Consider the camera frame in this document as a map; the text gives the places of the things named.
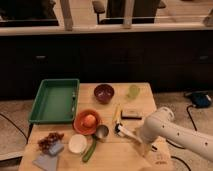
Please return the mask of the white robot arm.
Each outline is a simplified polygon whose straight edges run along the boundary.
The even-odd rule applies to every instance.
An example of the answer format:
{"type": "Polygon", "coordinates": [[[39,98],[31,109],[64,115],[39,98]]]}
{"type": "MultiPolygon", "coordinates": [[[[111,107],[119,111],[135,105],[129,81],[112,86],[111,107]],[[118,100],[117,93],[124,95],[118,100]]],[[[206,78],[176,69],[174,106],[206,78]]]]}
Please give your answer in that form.
{"type": "Polygon", "coordinates": [[[179,126],[174,119],[168,107],[160,107],[145,118],[136,135],[145,144],[161,136],[213,162],[213,136],[179,126]]]}

